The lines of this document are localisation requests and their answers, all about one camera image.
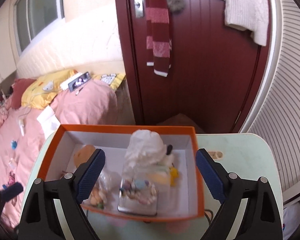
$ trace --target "table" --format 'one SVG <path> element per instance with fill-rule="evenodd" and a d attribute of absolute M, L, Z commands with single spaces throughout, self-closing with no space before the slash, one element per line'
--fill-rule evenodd
<path fill-rule="evenodd" d="M 53 136 L 54 134 L 46 140 L 40 151 L 30 175 L 25 196 L 27 196 L 34 179 L 37 178 L 45 152 Z M 261 137 L 249 133 L 200 134 L 197 135 L 197 141 L 199 148 L 205 148 L 207 151 L 221 151 L 224 156 L 219 162 L 228 172 L 235 172 L 242 179 L 257 180 L 261 176 L 266 177 L 274 192 L 282 221 L 283 203 L 279 173 L 272 152 L 268 144 Z M 204 200 L 205 208 L 211 209 L 216 214 L 220 203 L 212 198 L 205 183 Z M 72 240 L 73 237 L 65 221 L 59 200 L 56 200 L 55 203 L 66 239 Z M 235 237 L 244 214 L 246 203 L 247 200 L 241 201 L 239 212 L 227 239 Z M 206 218 L 177 223 L 146 224 L 139 221 L 114 219 L 92 212 L 88 213 L 88 220 L 101 240 L 198 240 L 209 226 Z"/>

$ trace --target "red pillow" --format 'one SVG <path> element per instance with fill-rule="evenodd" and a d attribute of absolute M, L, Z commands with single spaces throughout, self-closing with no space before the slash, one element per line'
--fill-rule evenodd
<path fill-rule="evenodd" d="M 11 99 L 11 108 L 19 109 L 21 107 L 21 98 L 26 89 L 35 81 L 31 78 L 17 79 L 13 86 L 13 94 Z"/>

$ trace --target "dark red door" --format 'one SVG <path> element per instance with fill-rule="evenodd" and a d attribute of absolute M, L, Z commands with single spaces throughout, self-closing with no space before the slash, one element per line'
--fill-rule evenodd
<path fill-rule="evenodd" d="M 231 132 L 256 68 L 263 73 L 265 67 L 250 32 L 225 26 L 223 0 L 186 0 L 182 13 L 172 17 L 173 62 L 168 76 L 161 77 L 146 65 L 146 18 L 136 18 L 134 0 L 128 1 L 145 124 L 183 113 L 208 133 Z"/>

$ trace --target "orange box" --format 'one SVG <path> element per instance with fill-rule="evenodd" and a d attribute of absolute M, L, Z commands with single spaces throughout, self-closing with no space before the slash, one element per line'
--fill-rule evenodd
<path fill-rule="evenodd" d="M 92 212 L 122 219 L 149 222 L 172 222 L 204 216 L 203 181 L 195 165 L 198 144 L 193 127 L 178 126 L 123 126 L 123 125 L 61 125 L 55 133 L 42 161 L 38 177 L 45 181 L 60 179 L 61 174 L 74 172 L 73 155 L 84 145 L 92 144 L 106 154 L 105 168 L 118 172 L 133 132 L 147 129 L 160 134 L 165 144 L 173 145 L 176 168 L 180 176 L 173 188 L 173 207 L 156 217 L 128 215 L 118 212 L 119 187 L 111 191 L 109 203 L 104 210 L 83 203 L 82 207 Z"/>

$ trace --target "white sweater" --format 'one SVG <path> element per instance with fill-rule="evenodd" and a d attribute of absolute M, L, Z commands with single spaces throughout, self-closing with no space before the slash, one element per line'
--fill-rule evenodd
<path fill-rule="evenodd" d="M 254 42 L 266 46 L 269 25 L 268 0 L 225 1 L 225 24 L 241 31 L 251 30 Z"/>

